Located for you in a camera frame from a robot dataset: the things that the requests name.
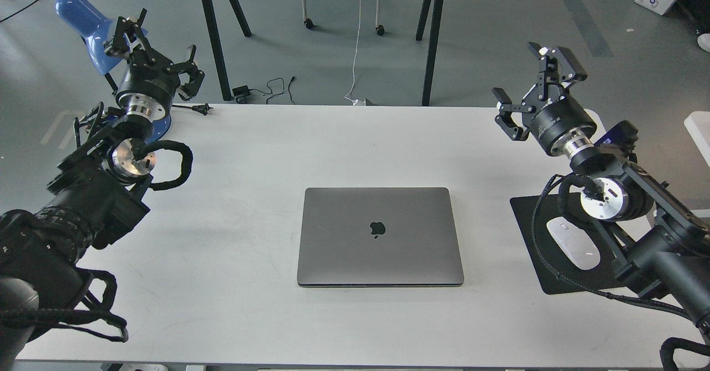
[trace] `apple logo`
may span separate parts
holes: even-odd
[[[370,228],[372,228],[372,232],[370,232],[372,235],[375,235],[375,239],[377,239],[378,236],[383,235],[385,233],[385,225],[382,224],[382,222],[371,222],[370,223]]]

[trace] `desk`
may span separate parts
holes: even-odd
[[[670,336],[699,338],[666,313],[541,291],[508,199],[539,194],[568,165],[534,139],[508,140],[496,114],[215,105],[213,115],[176,115],[168,139],[195,152],[187,184],[149,191],[153,210],[134,232],[79,263],[115,273],[114,311],[129,321],[130,340],[54,330],[19,358],[629,368],[660,367]],[[168,157],[158,154],[155,181],[178,173]],[[448,187],[464,285],[299,287],[303,195],[312,186]],[[707,364],[689,359],[680,365]]]

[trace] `gray floor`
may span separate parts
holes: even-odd
[[[30,1],[0,0],[0,17]],[[147,8],[150,42],[173,60],[195,43],[207,73],[195,101],[222,101],[200,0],[89,1],[109,17],[137,17]],[[266,90],[271,78],[295,76],[295,103],[349,105],[343,96],[352,83],[358,0],[308,1],[313,31],[302,25],[300,0],[241,0],[254,32],[245,38],[228,2],[215,0],[232,87]],[[385,37],[375,35],[375,0],[362,3],[353,98],[418,106],[428,39],[427,33],[423,42],[414,40],[421,0],[383,0]],[[633,0],[446,0],[432,106],[494,106],[494,86],[519,100],[537,73],[529,40],[573,49],[589,73],[572,90],[579,103],[606,126],[621,119],[636,124],[641,166],[669,181],[670,191],[691,209],[710,209],[710,168],[683,125],[692,111],[710,110],[710,53],[697,47],[679,12],[660,17]],[[44,186],[71,152],[70,144],[62,145],[69,116],[50,135],[53,121],[62,111],[80,114],[112,99],[76,33],[55,15],[53,0],[0,24],[0,48],[2,207],[35,210],[50,199]],[[287,104],[288,96],[272,103]],[[497,139],[506,138],[481,137]]]

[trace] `silver laptop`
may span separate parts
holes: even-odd
[[[302,287],[458,287],[445,187],[310,187],[296,278]]]

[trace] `black mouse pad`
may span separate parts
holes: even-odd
[[[528,247],[528,254],[530,254],[533,267],[535,267],[535,273],[537,273],[537,280],[540,281],[540,287],[542,287],[543,292],[548,295],[581,292],[580,288],[555,278],[555,275],[542,264],[537,250],[535,250],[535,244],[530,234],[530,222],[533,219],[533,209],[535,208],[537,199],[538,196],[513,197],[510,199],[510,207],[513,208],[515,219],[518,221],[518,227],[520,227],[523,240],[525,240],[525,246]],[[579,203],[579,192],[570,194],[570,212],[575,215],[584,214]],[[567,259],[565,253],[557,246],[557,242],[555,242],[547,231],[547,222],[555,217],[560,217],[557,211],[557,195],[548,195],[540,207],[537,230],[535,230],[537,246],[540,247],[540,252],[547,262],[565,275],[565,277],[589,288],[606,289],[623,287],[621,282],[614,279],[611,273],[611,261],[614,259],[614,256],[611,250],[604,244],[598,232],[585,230],[589,237],[591,237],[594,245],[599,248],[601,261],[598,266],[591,270],[584,271],[577,268]]]

